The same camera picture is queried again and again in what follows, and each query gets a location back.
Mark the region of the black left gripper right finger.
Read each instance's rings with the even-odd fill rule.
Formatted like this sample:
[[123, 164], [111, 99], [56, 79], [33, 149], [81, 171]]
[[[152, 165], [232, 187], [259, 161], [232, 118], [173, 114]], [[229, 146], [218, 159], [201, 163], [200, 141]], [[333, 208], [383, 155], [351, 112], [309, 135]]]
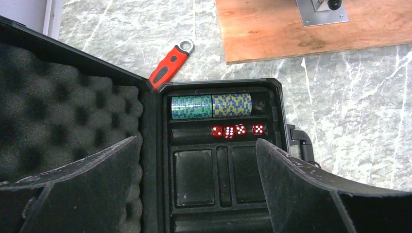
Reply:
[[410, 192], [329, 173], [264, 139], [257, 165], [275, 233], [409, 233]]

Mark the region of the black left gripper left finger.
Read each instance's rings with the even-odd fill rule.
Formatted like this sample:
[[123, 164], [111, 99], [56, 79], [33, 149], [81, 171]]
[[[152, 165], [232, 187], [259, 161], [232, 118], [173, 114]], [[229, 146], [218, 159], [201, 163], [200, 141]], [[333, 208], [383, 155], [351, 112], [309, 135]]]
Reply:
[[142, 145], [126, 138], [65, 166], [0, 186], [3, 233], [115, 233]]

